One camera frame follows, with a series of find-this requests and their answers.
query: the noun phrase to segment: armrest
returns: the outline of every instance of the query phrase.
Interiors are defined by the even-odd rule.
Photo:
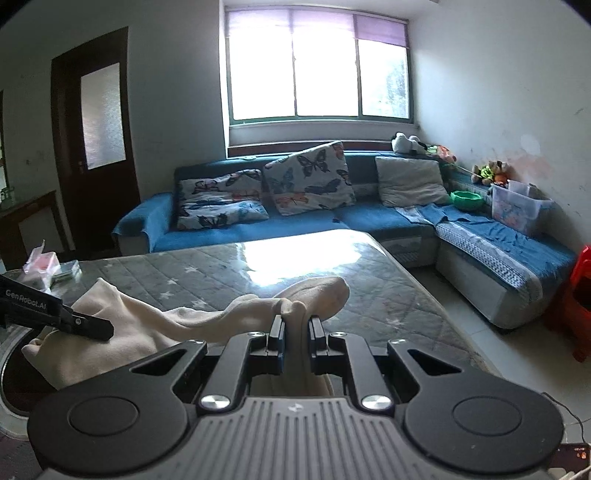
[[[113,230],[114,235],[148,238],[150,252],[158,239],[168,232],[173,214],[173,194],[157,193],[125,215]]]

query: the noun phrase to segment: white floor tile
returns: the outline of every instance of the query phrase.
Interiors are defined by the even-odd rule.
[[[572,357],[573,343],[569,338],[549,331],[540,321],[500,335],[433,268],[414,269],[411,273],[504,378],[532,390],[547,392],[567,405],[584,421],[586,437],[591,439],[591,359],[582,364],[577,362]],[[558,409],[566,427],[563,441],[580,442],[578,423],[565,409]]]

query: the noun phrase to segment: window blind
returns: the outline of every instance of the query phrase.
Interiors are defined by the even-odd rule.
[[[344,11],[313,8],[264,8],[228,12],[228,35],[291,30],[407,46],[406,25],[396,20]]]

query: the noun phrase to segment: sofa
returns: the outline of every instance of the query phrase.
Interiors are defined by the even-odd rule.
[[[285,156],[231,158],[177,168],[172,192],[156,194],[117,224],[113,235],[121,253],[138,255],[353,229],[372,235],[405,268],[434,265],[485,318],[502,330],[515,329],[541,315],[574,265],[574,253],[551,238],[521,236],[511,252],[491,245],[493,238],[487,240],[466,232],[465,223],[461,221],[425,224],[413,221],[408,215],[403,216],[394,208],[385,207],[378,195],[375,157],[403,156],[392,152],[345,152],[349,180],[357,198],[355,205],[281,216],[268,195],[262,200],[269,214],[268,220],[197,231],[175,228],[181,180],[214,178],[247,168],[263,170],[266,163]],[[416,158],[433,160],[429,156],[418,155]],[[487,199],[485,212],[490,212],[486,189],[473,186],[470,175],[445,163],[440,163],[440,171],[449,192],[471,190],[481,193]],[[502,238],[516,235],[511,228],[489,216],[487,221],[493,222],[497,231],[502,229]],[[532,273],[528,265],[520,263],[525,247],[530,258],[542,264],[541,274]],[[540,259],[535,260],[538,251]]]
[[[376,156],[402,155],[392,152],[345,152],[349,180],[357,197],[355,205],[282,216],[268,196],[263,199],[269,214],[268,220],[194,231],[179,231],[175,228],[180,180],[214,178],[247,168],[263,170],[266,163],[285,155],[263,155],[250,159],[231,158],[180,167],[174,172],[173,191],[156,194],[129,212],[119,221],[113,235],[122,255],[127,256],[335,229],[353,229],[372,235],[406,268],[433,264],[439,245],[434,229],[428,225],[411,223],[395,209],[385,207],[380,202],[378,172],[374,160]],[[420,155],[416,158],[433,159]]]

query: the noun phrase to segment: door window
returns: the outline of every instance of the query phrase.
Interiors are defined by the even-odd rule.
[[[80,94],[88,169],[124,161],[119,63],[84,75]]]

